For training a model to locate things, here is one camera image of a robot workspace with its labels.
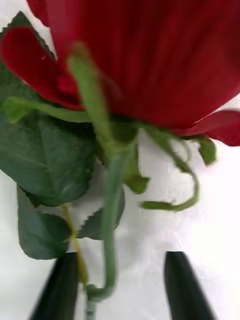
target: green stem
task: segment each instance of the green stem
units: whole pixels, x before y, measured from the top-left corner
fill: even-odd
[[[96,138],[110,158],[121,148],[114,139],[106,99],[102,93],[97,68],[81,43],[73,48],[68,67],[75,78],[79,95],[94,127]]]
[[[95,288],[92,285],[86,287],[88,300],[91,302],[99,302],[108,298],[115,288],[116,259],[113,230],[120,205],[124,170],[127,161],[128,154],[122,152],[115,155],[109,162],[101,225],[105,263],[105,285],[103,288]]]

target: rose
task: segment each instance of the rose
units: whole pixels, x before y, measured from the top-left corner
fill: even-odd
[[[50,27],[56,61],[26,27],[2,42],[6,66],[45,99],[82,109],[66,60],[83,42],[110,111],[240,145],[240,113],[218,111],[240,91],[238,0],[28,0]]]

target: white surface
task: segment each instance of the white surface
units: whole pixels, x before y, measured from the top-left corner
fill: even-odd
[[[19,9],[22,0],[0,0],[0,23],[4,25]],[[41,26],[38,28],[47,35]],[[237,106],[235,98],[232,106]],[[192,167],[201,184],[200,202],[180,213],[144,211],[138,202],[181,201],[191,193],[192,182],[145,136],[141,137],[141,166],[152,181],[147,192],[126,192],[126,209],[116,232],[119,282],[115,294],[97,308],[98,320],[169,320],[162,281],[165,250],[185,251],[220,320],[240,319],[240,148],[218,143],[218,162],[205,168],[192,146]],[[84,219],[101,203],[93,183],[74,208],[74,218]],[[101,243],[80,241],[93,283],[102,283]],[[48,276],[53,261],[28,258],[18,244],[15,183],[0,172],[0,319],[27,320]],[[83,297],[76,319],[83,319]]]

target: black object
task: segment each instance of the black object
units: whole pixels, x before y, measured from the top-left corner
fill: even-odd
[[[172,320],[216,319],[183,252],[167,252],[165,288]]]
[[[57,259],[30,320],[73,320],[78,295],[77,254]]]

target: rose petal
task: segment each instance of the rose petal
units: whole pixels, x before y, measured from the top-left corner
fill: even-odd
[[[49,25],[46,0],[27,0],[32,13],[45,25]]]
[[[115,114],[183,128],[240,91],[240,74],[226,54],[239,0],[46,3],[60,64],[74,42],[84,42],[109,79]]]
[[[77,109],[77,98],[61,94],[57,86],[59,67],[38,43],[28,27],[11,28],[2,39],[4,64],[43,98]]]
[[[173,132],[182,137],[205,134],[228,146],[240,146],[240,112],[222,110],[209,115],[192,128],[173,130]]]

